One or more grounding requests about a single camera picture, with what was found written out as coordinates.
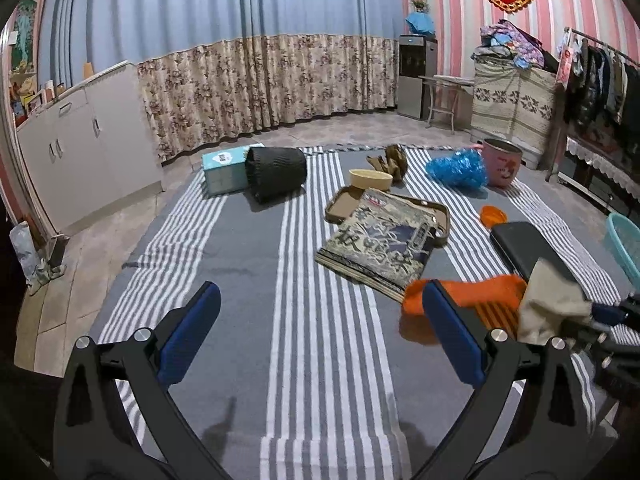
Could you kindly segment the low tv stand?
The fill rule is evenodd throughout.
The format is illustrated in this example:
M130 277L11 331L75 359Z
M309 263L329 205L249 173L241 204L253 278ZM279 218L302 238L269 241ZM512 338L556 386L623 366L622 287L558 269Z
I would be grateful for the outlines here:
M569 136L555 175L603 212L639 213L639 183L592 144Z

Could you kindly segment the small folding table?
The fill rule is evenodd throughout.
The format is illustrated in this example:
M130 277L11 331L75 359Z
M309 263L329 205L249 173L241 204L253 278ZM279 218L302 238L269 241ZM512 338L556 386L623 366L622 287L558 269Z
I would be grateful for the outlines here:
M428 96L425 125L431 128L434 119L442 116L448 119L450 131L455 132L460 98L463 93L473 91L474 80L441 74L421 76L420 79Z

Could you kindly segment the blue floral curtain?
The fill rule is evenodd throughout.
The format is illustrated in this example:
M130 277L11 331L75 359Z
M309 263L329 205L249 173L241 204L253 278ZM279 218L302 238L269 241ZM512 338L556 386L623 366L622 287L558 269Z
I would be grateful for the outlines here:
M396 103L400 0L43 0L39 77L134 64L157 156Z

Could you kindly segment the teal tissue box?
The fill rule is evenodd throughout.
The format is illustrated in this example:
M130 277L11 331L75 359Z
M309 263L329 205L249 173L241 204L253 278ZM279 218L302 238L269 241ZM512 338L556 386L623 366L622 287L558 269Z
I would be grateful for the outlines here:
M226 148L202 156L205 187L209 196L243 191L247 188L245 161L251 148L262 148L255 143L240 148Z

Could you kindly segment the light blue plastic basket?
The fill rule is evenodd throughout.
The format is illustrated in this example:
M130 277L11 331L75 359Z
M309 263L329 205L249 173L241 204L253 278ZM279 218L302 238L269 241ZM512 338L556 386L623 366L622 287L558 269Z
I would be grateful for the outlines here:
M605 227L603 239L605 248L623 269L631 285L634 286L634 290L638 292L640 287L640 230L638 226L622 214L611 212L606 218Z

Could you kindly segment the cloth covered cabinet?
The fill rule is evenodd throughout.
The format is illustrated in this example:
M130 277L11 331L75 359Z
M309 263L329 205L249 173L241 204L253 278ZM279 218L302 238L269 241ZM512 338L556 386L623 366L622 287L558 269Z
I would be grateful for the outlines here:
M555 108L555 74L539 67L481 56L474 62L471 127L506 140L537 169L550 145Z

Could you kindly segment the pile of clothes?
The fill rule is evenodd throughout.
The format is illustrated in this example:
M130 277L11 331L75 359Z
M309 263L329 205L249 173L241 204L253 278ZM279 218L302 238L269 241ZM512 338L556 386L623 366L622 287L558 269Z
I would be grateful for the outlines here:
M530 36L508 20L486 25L480 29L480 45L471 55L476 61L481 58L496 58L510 61L521 70L536 67L555 73L559 62L537 38Z

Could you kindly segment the blue bag on dispenser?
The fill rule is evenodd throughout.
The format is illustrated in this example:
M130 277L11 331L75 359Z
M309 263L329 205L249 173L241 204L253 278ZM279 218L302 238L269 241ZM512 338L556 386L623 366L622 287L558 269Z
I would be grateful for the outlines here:
M414 11L407 15L406 23L410 34L435 38L435 24L431 15L424 12Z

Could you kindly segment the beige cloth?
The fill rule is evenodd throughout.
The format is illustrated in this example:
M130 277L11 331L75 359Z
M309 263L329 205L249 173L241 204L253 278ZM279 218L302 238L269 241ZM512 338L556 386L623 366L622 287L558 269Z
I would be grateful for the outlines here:
M518 341L544 346L549 339L559 336L564 320L587 323L591 310L592 302L585 298L579 285L540 258L518 307Z

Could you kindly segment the brown paper bag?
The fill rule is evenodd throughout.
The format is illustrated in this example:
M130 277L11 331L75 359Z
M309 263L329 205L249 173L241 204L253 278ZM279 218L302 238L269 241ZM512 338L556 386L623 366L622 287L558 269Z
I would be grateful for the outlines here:
M399 144L387 145L383 156L368 156L367 162L376 171L392 176L395 184L404 180L408 171L408 159L405 150Z

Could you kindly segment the beige round bowl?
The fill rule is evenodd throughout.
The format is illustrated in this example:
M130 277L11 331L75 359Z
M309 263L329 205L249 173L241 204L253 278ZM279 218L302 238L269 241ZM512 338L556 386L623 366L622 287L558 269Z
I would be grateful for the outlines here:
M350 185L362 190L375 188L379 191L388 191L393 183L391 174L373 169L351 169L349 175Z

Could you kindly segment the orange sock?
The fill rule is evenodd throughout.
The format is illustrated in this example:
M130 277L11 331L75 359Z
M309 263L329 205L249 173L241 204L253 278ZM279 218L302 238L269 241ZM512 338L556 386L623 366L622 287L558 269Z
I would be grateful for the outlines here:
M432 283L433 280L417 280L407 287L399 319L401 336L426 346L438 343L422 304L423 289ZM439 281L439 284L459 307L473 310L488 330L502 328L511 338L518 338L518 307L526 292L526 281L506 274L480 282Z

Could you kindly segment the clothes rack with garments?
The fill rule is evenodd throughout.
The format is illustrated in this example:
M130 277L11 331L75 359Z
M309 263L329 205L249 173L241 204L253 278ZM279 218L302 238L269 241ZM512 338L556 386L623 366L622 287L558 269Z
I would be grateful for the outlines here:
M551 169L556 171L571 136L595 146L639 183L639 63L570 27L559 55Z

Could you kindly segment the orange peel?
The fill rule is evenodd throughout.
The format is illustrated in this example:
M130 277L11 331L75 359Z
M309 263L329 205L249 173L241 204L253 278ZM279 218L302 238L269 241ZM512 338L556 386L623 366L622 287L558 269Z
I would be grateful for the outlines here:
M480 223L488 230L508 222L508 216L500 208L486 205L480 210Z

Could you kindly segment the brown tray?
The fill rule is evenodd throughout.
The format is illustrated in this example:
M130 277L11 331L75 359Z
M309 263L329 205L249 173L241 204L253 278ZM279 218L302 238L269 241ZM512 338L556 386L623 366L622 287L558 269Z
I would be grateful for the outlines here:
M346 220L358 207L360 198L363 196L363 189L356 186L343 186L329 201L324 210L324 220L333 224L341 224ZM435 234L435 246L444 247L449 238L450 233L450 212L447 206L422 200L411 196L392 193L392 196L401 198L406 202L412 203L414 206L426 210L429 214L436 218L437 229Z

